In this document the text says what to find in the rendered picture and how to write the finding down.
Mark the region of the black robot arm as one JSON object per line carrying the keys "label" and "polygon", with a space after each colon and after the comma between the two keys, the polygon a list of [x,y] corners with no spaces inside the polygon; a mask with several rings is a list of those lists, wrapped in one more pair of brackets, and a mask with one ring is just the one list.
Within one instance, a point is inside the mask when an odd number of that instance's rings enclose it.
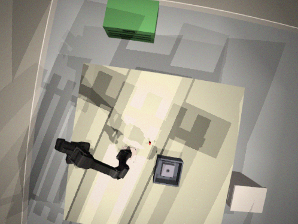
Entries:
{"label": "black robot arm", "polygon": [[131,158],[132,152],[130,149],[120,149],[120,152],[116,156],[119,160],[117,167],[112,167],[106,163],[103,163],[95,159],[90,152],[85,148],[74,143],[62,140],[58,146],[58,151],[66,153],[66,163],[74,164],[78,168],[83,169],[95,169],[96,171],[110,175],[112,178],[121,179],[124,178],[127,172],[130,170],[127,160]]}

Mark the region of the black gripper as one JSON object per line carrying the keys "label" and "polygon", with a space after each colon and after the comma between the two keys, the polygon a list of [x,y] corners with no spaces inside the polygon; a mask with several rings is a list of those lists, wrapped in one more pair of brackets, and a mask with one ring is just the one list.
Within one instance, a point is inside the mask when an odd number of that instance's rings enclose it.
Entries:
{"label": "black gripper", "polygon": [[[62,140],[65,140],[63,138],[57,138],[57,141],[56,141],[56,145],[55,145],[55,150],[58,150],[58,146],[60,144],[60,142]],[[79,146],[82,146],[83,148],[85,148],[87,151],[89,151],[89,148],[90,148],[90,143],[87,143],[87,142],[72,142],[71,143],[74,143],[75,145],[79,145]]]}

